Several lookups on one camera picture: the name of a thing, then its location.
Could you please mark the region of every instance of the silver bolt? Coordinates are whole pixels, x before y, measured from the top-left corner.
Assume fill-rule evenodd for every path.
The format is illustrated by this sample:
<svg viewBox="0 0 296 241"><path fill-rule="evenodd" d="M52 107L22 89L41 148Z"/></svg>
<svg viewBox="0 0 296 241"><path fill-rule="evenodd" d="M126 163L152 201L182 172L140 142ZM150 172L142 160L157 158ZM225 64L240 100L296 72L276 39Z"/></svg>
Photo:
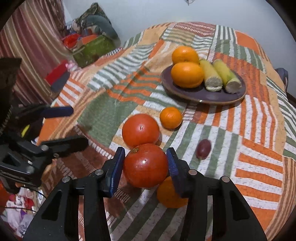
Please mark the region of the silver bolt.
<svg viewBox="0 0 296 241"><path fill-rule="evenodd" d="M102 175L104 173L104 171L102 169L97 169L94 172L97 176Z"/></svg>
<svg viewBox="0 0 296 241"><path fill-rule="evenodd" d="M27 172L28 174L32 174L34 171L35 171L35 168L32 167L32 166L28 166L28 167L26 168L26 172Z"/></svg>
<svg viewBox="0 0 296 241"><path fill-rule="evenodd" d="M197 170L190 169L190 170L188 171L188 173L189 173L190 175L192 175L192 176L195 176L195 175L197 174Z"/></svg>
<svg viewBox="0 0 296 241"><path fill-rule="evenodd" d="M229 179L229 177L224 176L224 177L222 177L222 181L225 183L228 183L230 181L230 179Z"/></svg>
<svg viewBox="0 0 296 241"><path fill-rule="evenodd" d="M62 179L63 183L69 182L70 181L70 177L69 176L65 176Z"/></svg>
<svg viewBox="0 0 296 241"><path fill-rule="evenodd" d="M40 148L43 151L47 151L49 149L49 147L47 145L42 145Z"/></svg>

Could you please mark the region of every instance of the purple grape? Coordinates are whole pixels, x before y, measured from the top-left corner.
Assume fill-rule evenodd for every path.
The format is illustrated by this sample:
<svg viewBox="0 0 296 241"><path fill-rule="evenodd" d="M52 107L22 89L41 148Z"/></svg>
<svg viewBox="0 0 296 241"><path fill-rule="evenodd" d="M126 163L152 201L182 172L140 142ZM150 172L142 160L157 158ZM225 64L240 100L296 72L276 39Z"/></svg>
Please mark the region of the purple grape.
<svg viewBox="0 0 296 241"><path fill-rule="evenodd" d="M208 139L203 139L196 147L196 157L200 160L206 159L211 151L211 147L211 142Z"/></svg>

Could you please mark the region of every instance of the green box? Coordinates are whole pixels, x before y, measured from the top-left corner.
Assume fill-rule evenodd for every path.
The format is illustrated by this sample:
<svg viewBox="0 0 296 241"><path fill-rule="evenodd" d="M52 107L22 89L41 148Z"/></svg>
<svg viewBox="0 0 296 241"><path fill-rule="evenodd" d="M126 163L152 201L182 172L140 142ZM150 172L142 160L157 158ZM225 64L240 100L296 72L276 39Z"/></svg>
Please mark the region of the green box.
<svg viewBox="0 0 296 241"><path fill-rule="evenodd" d="M84 68L113 49L115 49L113 41L104 35L100 35L75 51L73 57L78 66Z"/></svg>

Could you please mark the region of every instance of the plate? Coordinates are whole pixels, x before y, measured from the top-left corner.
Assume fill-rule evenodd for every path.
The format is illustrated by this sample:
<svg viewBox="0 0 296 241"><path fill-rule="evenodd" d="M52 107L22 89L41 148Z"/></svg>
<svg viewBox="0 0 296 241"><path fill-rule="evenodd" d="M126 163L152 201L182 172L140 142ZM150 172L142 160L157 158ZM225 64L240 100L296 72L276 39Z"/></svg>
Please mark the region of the plate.
<svg viewBox="0 0 296 241"><path fill-rule="evenodd" d="M222 88L220 91L217 91L217 92L207 91L203 83L200 86L193 89L183 89L179 86L176 86L170 74L172 67L173 67L172 65L167 67L161 73L160 77L161 77L162 84L168 92L178 97L181 97L183 99L194 101L194 102L201 102L205 104L226 105L226 104L232 104L237 101L240 101L246 95L246 92L247 92L246 84L243 78L240 77L236 72L234 72L234 74L241 81L242 88L239 90L239 92L235 94L229 94L224 90L224 88Z"/></svg>

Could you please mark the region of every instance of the bedsheet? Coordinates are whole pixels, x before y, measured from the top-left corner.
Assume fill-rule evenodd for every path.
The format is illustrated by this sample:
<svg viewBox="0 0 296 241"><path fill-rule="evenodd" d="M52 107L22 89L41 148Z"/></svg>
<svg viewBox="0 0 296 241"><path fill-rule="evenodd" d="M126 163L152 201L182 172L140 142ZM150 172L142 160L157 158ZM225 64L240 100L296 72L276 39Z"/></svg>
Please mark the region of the bedsheet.
<svg viewBox="0 0 296 241"><path fill-rule="evenodd" d="M200 58L222 59L244 79L247 94L242 102L214 106L184 102L166 93L162 70L172 64L179 45L193 47ZM229 176L272 240L295 207L296 110L287 100L284 85L262 47L250 36L229 27L200 22L152 26L111 56L72 72L56 106L71 105L69 118L46 120L39 141L81 134L89 147L57 159L43 179L49 193L66 175L80 178L100 168L122 140L126 119L148 113L159 123L158 145L174 147L179 158L208 177ZM160 111L177 107L184 116L181 127L161 127ZM212 142L203 161L194 155L202 139ZM156 187L138 189L124 175L114 197L105 200L112 240L178 240L186 207L167 209L156 198ZM207 240L213 224L208 200ZM83 200L79 208L79 235L83 235Z"/></svg>

